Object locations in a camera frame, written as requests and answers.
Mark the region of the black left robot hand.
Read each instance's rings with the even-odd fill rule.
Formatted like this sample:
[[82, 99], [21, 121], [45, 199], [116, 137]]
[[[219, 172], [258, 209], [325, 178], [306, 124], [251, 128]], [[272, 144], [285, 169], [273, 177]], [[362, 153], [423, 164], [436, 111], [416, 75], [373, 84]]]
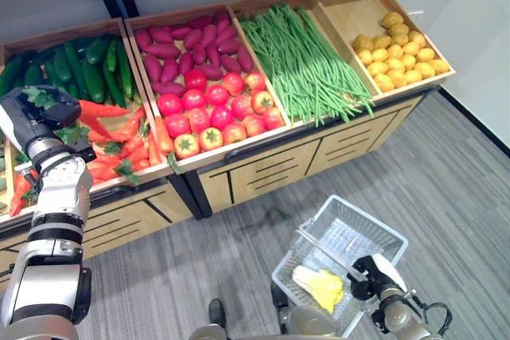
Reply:
[[38, 139], [74, 124], [81, 114], [79, 101], [51, 85], [14, 88], [1, 97], [1, 129], [22, 152]]

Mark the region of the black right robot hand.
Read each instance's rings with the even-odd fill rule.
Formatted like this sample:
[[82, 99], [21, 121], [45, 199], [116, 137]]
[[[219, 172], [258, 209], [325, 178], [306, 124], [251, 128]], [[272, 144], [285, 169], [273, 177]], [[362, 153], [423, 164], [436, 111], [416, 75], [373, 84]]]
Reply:
[[395, 266], [383, 255], [373, 254], [358, 258], [353, 268], [363, 277], [358, 281], [351, 274], [351, 294], [360, 301], [377, 297], [380, 302], [392, 295], [404, 295], [408, 288]]

